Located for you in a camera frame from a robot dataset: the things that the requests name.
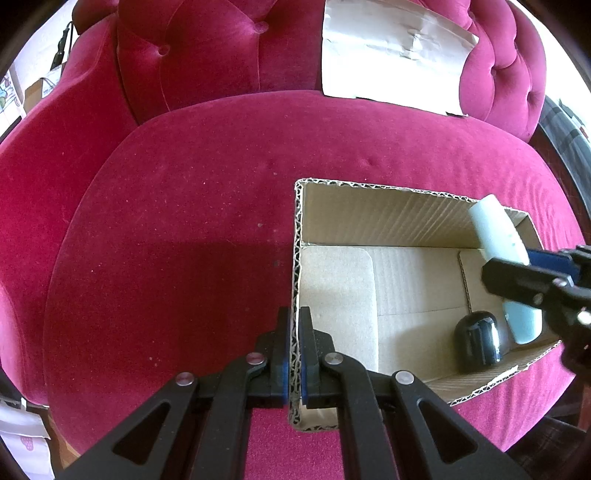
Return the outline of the pale blue cosmetic tube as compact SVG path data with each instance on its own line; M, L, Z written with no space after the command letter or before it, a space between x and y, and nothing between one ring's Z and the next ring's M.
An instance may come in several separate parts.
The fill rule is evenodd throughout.
M473 205L469 214L486 261L506 260L529 265L530 259L518 231L497 197L490 194ZM503 302L505 319L514 341L525 345L542 333L542 311L517 302Z

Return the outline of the black glossy jar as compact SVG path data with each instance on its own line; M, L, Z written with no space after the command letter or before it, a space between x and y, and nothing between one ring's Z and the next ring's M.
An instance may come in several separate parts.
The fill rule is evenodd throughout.
M481 372L499 364L502 352L496 317L488 311L464 316L454 331L454 347L462 373Z

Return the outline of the cardboard box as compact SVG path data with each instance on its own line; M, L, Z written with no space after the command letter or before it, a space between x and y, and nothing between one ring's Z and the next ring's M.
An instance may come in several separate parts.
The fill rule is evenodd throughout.
M301 309L335 349L370 371L408 370L458 405L486 393L546 356L558 339L527 309L491 295L481 280L494 243L512 240L513 259L542 244L528 213L447 192L301 179L294 186L293 318L290 422L301 431L332 430L334 409L304 403ZM498 322L502 360L464 373L454 332L475 311Z

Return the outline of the grey plaid blanket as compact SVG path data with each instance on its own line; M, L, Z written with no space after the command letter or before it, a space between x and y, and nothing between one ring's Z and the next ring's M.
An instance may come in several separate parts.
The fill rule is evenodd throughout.
M585 125L562 102L546 96L539 122L569 173L583 204L590 210L590 140Z

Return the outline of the red velvet tufted sofa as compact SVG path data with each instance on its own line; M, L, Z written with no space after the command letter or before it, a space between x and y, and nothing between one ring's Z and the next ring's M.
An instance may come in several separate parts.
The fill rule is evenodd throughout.
M217 371L290 294L293 185L334 176L485 190L550 246L581 237L544 161L498 123L280 87L132 117L163 59L202 74L262 47L276 75L320 57L317 1L130 1L74 47L57 91L1 147L1 363L77 450L175 373ZM233 34L221 53L204 33Z

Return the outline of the crumpled brown paper sheet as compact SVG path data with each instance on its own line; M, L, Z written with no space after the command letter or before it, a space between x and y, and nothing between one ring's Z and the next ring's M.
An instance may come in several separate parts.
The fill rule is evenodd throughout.
M460 81L478 37L410 1L328 1L322 93L464 115Z

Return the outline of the small cardboard box background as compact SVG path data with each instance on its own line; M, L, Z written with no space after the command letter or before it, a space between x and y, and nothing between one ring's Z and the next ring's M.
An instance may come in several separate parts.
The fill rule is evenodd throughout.
M41 77L29 86L25 91L24 111L29 114L31 110L55 88L56 83L46 77Z

